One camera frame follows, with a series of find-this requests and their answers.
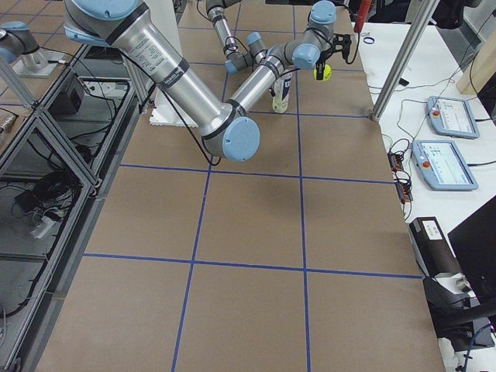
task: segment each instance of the computer monitor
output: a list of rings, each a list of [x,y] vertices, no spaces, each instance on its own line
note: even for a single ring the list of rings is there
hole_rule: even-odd
[[[448,233],[448,238],[480,303],[496,301],[496,197]],[[496,326],[496,314],[489,319]]]

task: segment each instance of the light blue cap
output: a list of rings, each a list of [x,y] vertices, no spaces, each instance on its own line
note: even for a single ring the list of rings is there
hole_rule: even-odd
[[[110,47],[105,40],[97,36],[88,35],[87,33],[84,33],[78,29],[72,29],[66,25],[64,25],[64,28],[65,36],[76,43],[94,45],[95,47]]]
[[[11,64],[17,57],[10,50],[0,46],[0,58],[2,58],[6,63]]]
[[[313,44],[298,45],[293,52],[293,64],[302,70],[309,70],[315,66],[320,57],[320,49]]]
[[[321,25],[328,25],[336,21],[336,7],[328,0],[321,0],[312,6],[310,19]]]
[[[227,60],[224,64],[229,75],[238,73],[238,69],[234,66],[234,63],[231,60]]]
[[[251,45],[256,41],[260,40],[261,38],[262,36],[258,32],[254,32],[246,37],[246,42],[248,43],[248,45]]]
[[[258,125],[246,116],[234,119],[222,138],[222,151],[231,161],[250,159],[260,145]]]
[[[2,27],[5,31],[29,31],[28,26],[21,21],[6,22],[0,27]]]
[[[83,13],[102,21],[123,19],[138,5],[138,0],[72,0],[72,2]]]

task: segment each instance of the white bottle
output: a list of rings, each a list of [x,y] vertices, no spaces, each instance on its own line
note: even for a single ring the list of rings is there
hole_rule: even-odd
[[[272,98],[272,109],[278,114],[286,112],[289,101],[289,88],[291,87],[291,77],[293,74],[287,73],[279,77],[274,83],[274,97]]]

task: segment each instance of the red object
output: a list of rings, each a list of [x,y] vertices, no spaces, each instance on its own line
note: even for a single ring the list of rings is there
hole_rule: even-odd
[[[360,3],[360,8],[358,9],[358,16],[356,18],[355,28],[353,31],[356,33],[361,33],[363,24],[365,23],[365,18],[369,14],[370,6],[372,5],[372,0],[362,0]]]

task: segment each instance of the white table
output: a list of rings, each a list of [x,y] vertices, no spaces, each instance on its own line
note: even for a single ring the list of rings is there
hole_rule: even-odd
[[[408,32],[407,25],[398,24],[373,24],[366,23],[362,33],[370,33],[375,39],[373,44],[360,44],[360,55],[362,57],[367,80],[371,87],[382,87],[384,81],[396,58],[398,50]],[[402,77],[409,81],[409,87],[419,85],[435,84],[447,79],[457,70],[458,64],[453,59],[448,47],[434,26],[428,26],[422,36],[413,57],[408,63]],[[431,95],[438,96],[443,90],[443,96],[452,98],[472,98],[473,96],[461,95],[454,84],[460,79],[462,73],[453,76],[453,82],[444,81],[434,87],[424,87],[397,91],[387,104],[387,108],[381,117],[380,124],[382,133],[389,135],[393,140],[400,138],[411,138],[402,132],[397,126],[400,115],[401,101],[412,99],[426,102]],[[372,99],[377,99],[379,89],[370,89]],[[470,100],[470,107],[476,119],[486,119],[488,114],[478,99]],[[425,118],[426,105],[414,102],[404,102],[400,125],[415,135]],[[453,139],[439,136],[431,129],[429,119],[426,119],[420,128],[418,140],[455,140],[460,152],[467,163],[484,163],[496,160],[496,126],[492,121],[478,122],[480,130],[479,139]],[[389,142],[384,141],[386,149]],[[405,141],[399,143],[395,150],[403,150]],[[404,164],[408,164],[410,153],[405,156]],[[476,191],[432,191],[423,181],[422,175],[416,169],[414,161],[409,163],[412,176],[412,212],[407,222],[416,217],[435,216],[447,234],[466,217],[480,208],[485,202],[496,195],[496,164],[483,167],[472,167],[471,170],[479,184]],[[496,366],[496,349],[475,350],[471,353],[473,357],[468,364],[468,371],[493,370]],[[450,353],[443,351],[445,363],[450,361]],[[463,353],[458,353],[458,359],[463,361]]]

